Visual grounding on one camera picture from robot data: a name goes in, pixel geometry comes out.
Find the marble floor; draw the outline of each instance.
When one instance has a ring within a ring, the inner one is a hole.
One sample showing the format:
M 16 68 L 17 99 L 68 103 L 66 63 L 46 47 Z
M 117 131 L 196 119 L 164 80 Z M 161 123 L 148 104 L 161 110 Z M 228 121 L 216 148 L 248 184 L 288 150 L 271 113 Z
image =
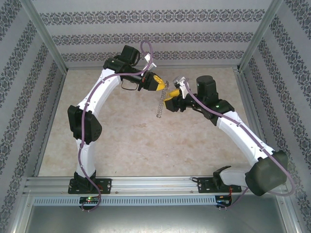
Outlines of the marble floor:
M 229 101 L 247 123 L 232 68 L 157 68 L 154 72 L 170 82 L 178 75 L 188 77 L 193 91 L 197 77 L 213 76 L 219 97 Z M 68 71 L 39 176 L 73 176 L 77 148 L 67 109 L 86 96 L 100 73 Z M 133 85 L 124 82 L 124 87 Z M 157 118 L 160 97 L 160 91 L 126 91 L 120 85 L 113 90 L 99 117 L 103 132 L 96 142 L 97 176 L 212 175 L 226 165 L 248 164 L 231 139 L 200 113 L 192 109 L 172 113 L 164 108 L 162 118 Z

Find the metal base plate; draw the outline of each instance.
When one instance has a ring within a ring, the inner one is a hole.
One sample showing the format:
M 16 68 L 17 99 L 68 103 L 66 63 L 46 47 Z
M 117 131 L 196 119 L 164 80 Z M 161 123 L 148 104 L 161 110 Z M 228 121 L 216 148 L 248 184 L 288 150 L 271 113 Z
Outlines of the metal base plate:
M 212 177 L 198 177 L 197 183 L 199 193 L 228 193 L 230 187 L 232 188 L 232 193 L 242 192 L 241 186 L 236 185 L 223 185 L 220 189 L 217 189 Z
M 112 179 L 98 179 L 96 178 L 95 184 L 99 187 L 101 194 L 110 194 Z M 71 179 L 68 188 L 69 194 L 96 194 L 98 193 L 96 189 L 93 191 L 86 191 L 77 185 L 75 179 Z

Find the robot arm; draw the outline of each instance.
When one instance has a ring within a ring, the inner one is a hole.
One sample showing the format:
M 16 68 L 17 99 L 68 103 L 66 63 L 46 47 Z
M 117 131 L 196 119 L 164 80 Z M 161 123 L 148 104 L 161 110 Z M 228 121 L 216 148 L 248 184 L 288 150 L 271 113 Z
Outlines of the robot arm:
M 82 139 L 82 113 L 86 104 L 88 104 L 85 114 L 85 144 L 81 150 L 80 159 L 83 165 L 83 169 L 88 177 L 92 179 L 95 178 L 95 141 L 99 138 L 102 132 L 102 127 L 97 120 L 100 109 L 102 108 L 104 102 L 112 92 L 112 90 L 123 80 L 129 80 L 132 83 L 138 85 L 138 91 L 142 88 L 150 91 L 162 90 L 165 87 L 164 82 L 160 77 L 158 77 L 153 72 L 149 71 L 155 64 L 149 66 L 149 70 L 142 73 L 141 75 L 135 75 L 135 73 L 140 73 L 140 70 L 134 68 L 139 61 L 140 52 L 133 47 L 124 46 L 121 55 L 117 55 L 114 58 L 109 58 L 105 61 L 104 69 L 102 73 L 90 90 L 89 94 L 77 105 L 71 105 L 68 109 L 68 117 L 70 130 L 73 132 L 73 136 L 76 139 L 78 150 L 80 148 Z M 145 60 L 150 61 L 150 55 L 146 54 Z M 92 95 L 91 101 L 87 103 L 88 97 L 91 95 L 95 87 L 103 81 L 103 79 L 109 75 L 115 73 L 128 73 L 133 75 L 125 76 L 114 76 L 101 83 Z M 74 174 L 75 179 L 80 182 L 85 182 L 87 186 L 87 181 L 85 175 L 78 164 L 77 170 Z
M 271 189 L 286 182 L 286 175 L 272 162 L 270 158 L 257 146 L 254 139 L 259 142 L 266 151 L 272 155 L 285 169 L 287 168 L 287 156 L 283 151 L 275 152 L 271 147 L 261 141 L 240 119 L 234 108 L 225 100 L 218 98 L 216 83 L 211 76 L 197 78 L 197 94 L 195 97 L 209 109 L 223 114 L 235 120 L 236 123 L 225 117 L 219 117 L 202 108 L 188 93 L 184 77 L 177 77 L 174 85 L 177 88 L 168 94 L 164 100 L 166 108 L 172 112 L 185 111 L 186 108 L 200 112 L 215 126 L 224 131 L 240 148 L 246 156 L 250 166 L 233 168 L 225 166 L 214 172 L 214 184 L 216 187 L 225 185 L 248 186 L 250 190 L 261 196 Z

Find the striped wall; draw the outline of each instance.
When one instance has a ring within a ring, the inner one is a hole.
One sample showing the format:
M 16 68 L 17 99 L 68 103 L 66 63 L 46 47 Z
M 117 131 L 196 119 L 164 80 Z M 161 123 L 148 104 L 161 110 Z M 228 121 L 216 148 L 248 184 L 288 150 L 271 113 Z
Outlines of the striped wall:
M 271 0 L 34 0 L 69 68 L 152 42 L 158 65 L 238 65 Z
M 0 233 L 32 176 L 64 74 L 18 0 L 0 0 Z
M 311 0 L 285 0 L 244 75 L 266 141 L 289 156 L 292 201 L 311 232 Z

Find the black bracket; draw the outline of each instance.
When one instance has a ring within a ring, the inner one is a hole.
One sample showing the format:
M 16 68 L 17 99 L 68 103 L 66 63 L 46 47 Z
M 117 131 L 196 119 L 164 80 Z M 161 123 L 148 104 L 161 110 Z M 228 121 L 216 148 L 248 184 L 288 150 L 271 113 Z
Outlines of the black bracket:
M 91 180 L 99 187 L 101 194 L 110 194 L 112 179 L 98 179 L 96 172 L 90 177 Z M 69 194 L 98 194 L 97 189 L 84 177 L 74 173 L 74 178 L 70 180 Z
M 237 185 L 216 187 L 213 177 L 193 177 L 192 181 L 197 183 L 199 193 L 229 193 L 230 187 L 232 188 L 232 193 L 242 192 L 241 186 Z

